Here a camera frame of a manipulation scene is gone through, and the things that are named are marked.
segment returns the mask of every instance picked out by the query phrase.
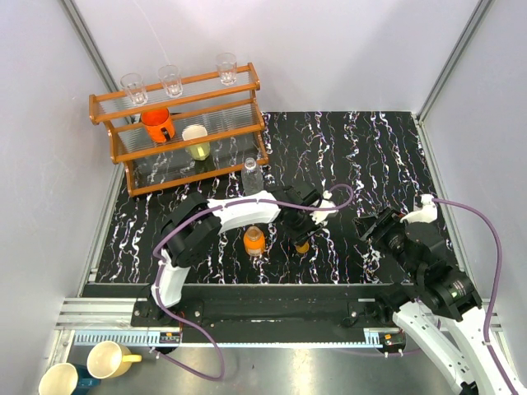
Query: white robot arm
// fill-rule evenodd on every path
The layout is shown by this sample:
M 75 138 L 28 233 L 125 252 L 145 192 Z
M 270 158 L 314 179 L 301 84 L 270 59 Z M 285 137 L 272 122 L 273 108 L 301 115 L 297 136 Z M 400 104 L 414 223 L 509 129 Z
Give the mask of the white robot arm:
M 392 255 L 414 284 L 394 285 L 376 298 L 377 315 L 402 328 L 419 345 L 454 393 L 527 393 L 493 335 L 485 342 L 485 312 L 473 283 L 437 253 L 444 241 L 439 243 L 431 236 L 427 225 L 437 218 L 432 199 L 432 195 L 421 196 L 422 208 L 406 216 L 388 208 L 378 216 L 356 220 L 361 238 Z M 457 347 L 423 313 L 419 303 L 441 318 Z
M 236 204 L 248 198 L 254 199 L 254 202 Z M 277 198 L 281 202 L 286 201 L 296 205 L 320 207 L 324 210 L 307 213 L 296 209 L 280 208 L 277 204 L 259 203 L 262 200 L 267 202 L 277 201 Z M 187 207 L 183 203 L 180 204 L 175 213 L 177 218 L 166 225 L 164 232 L 161 232 L 162 234 L 166 234 L 170 229 L 173 229 L 174 225 L 177 225 L 181 219 L 188 216 L 185 211 L 194 210 L 196 205 L 205 204 L 207 207 L 221 206 L 223 208 L 213 212 L 206 220 L 200 221 L 193 230 L 181 232 L 183 237 L 171 240 L 167 244 L 168 249 L 161 250 L 164 262 L 172 262 L 172 265 L 166 265 L 161 274 L 159 294 L 162 304 L 166 307 L 171 307 L 180 302 L 181 289 L 191 264 L 201 262 L 200 259 L 197 259 L 197 256 L 203 256 L 202 253 L 208 250 L 211 242 L 219 234 L 241 226 L 281 221 L 295 245 L 303 245 L 312 234 L 324 226 L 328 216 L 336 213 L 336 210 L 328 210 L 335 207 L 334 203 L 329 200 L 330 198 L 331 193 L 326 191 L 320 195 L 308 186 L 303 188 L 275 188 L 272 192 L 262 191 L 249 197 L 236 197 L 225 200 L 208 199 L 206 202 L 202 202 L 203 197 L 199 194 L 189 196 L 187 200 L 195 200 L 196 204 L 187 204 Z M 193 250 L 198 250 L 201 253 L 194 254 Z M 155 285 L 152 286 L 152 295 L 159 305 L 154 287 Z

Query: mug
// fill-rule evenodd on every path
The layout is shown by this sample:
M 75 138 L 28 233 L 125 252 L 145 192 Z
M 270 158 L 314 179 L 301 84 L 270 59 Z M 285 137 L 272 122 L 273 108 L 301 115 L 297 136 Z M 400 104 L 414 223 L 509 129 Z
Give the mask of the mug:
M 207 129 L 203 125 L 187 126 L 181 133 L 181 137 L 185 141 L 192 140 L 193 138 L 205 137 L 207 135 Z M 187 146 L 186 149 L 194 160 L 206 160 L 211 153 L 211 145 L 208 142 Z
M 99 384 L 86 366 L 57 364 L 42 376 L 39 395 L 85 395 Z
M 141 113 L 141 122 L 154 142 L 168 142 L 175 135 L 168 109 L 145 111 Z
M 125 374 L 133 362 L 141 362 L 140 355 L 116 342 L 101 342 L 88 355 L 88 371 L 97 379 L 109 379 Z

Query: drinking glass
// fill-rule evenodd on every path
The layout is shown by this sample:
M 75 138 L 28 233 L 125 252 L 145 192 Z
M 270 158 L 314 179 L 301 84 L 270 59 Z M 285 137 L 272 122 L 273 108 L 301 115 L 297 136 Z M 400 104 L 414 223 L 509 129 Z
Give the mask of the drinking glass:
M 126 95 L 135 105 L 144 105 L 148 100 L 147 88 L 142 83 L 142 77 L 136 72 L 126 74 L 121 78 L 121 86 Z
M 216 56 L 217 72 L 223 85 L 232 85 L 236 82 L 236 56 L 232 53 L 221 53 Z
M 157 76 L 161 84 L 165 87 L 165 92 L 169 97 L 179 97 L 183 94 L 181 85 L 180 70 L 173 64 L 167 64 L 159 69 Z

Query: wooden rack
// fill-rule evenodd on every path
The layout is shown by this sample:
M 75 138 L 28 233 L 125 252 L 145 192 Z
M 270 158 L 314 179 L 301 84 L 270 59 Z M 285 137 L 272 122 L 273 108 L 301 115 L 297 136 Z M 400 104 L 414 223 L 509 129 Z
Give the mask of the wooden rack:
M 124 163 L 130 196 L 198 181 L 241 170 L 246 156 L 256 156 L 261 165 L 268 163 L 261 132 L 264 120 L 256 101 L 260 88 L 253 64 L 237 68 L 236 83 L 224 86 L 217 72 L 182 78 L 183 95 L 176 99 L 165 94 L 163 86 L 147 86 L 148 102 L 135 106 L 123 91 L 106 95 L 90 95 L 90 119 L 103 123 L 110 139 L 112 161 Z M 244 94 L 247 98 L 229 101 L 229 95 Z M 219 105 L 206 105 L 206 100 L 218 100 Z M 178 112 L 184 105 L 199 108 Z M 116 127 L 112 121 L 130 119 L 143 111 L 169 108 L 175 137 L 166 143 L 153 142 L 140 122 Z M 180 134 L 189 125 L 202 124 L 206 137 L 184 141 Z M 211 143 L 211 158 L 194 161 L 185 147 Z M 227 145 L 236 151 L 226 149 Z

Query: black motor joint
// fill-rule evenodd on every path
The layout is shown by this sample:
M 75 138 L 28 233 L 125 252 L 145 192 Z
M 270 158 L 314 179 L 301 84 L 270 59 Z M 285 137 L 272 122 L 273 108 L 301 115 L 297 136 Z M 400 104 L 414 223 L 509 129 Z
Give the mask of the black motor joint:
M 354 223 L 360 240 L 395 258 L 410 277 L 416 297 L 434 314 L 461 320 L 465 311 L 481 306 L 473 283 L 448 259 L 446 242 L 437 228 L 422 222 L 405 224 L 402 217 L 388 207 L 379 215 L 357 218 Z M 391 310 L 397 311 L 397 304 L 385 303 L 390 298 L 381 301 L 383 308 L 377 309 L 384 320 L 389 320 Z

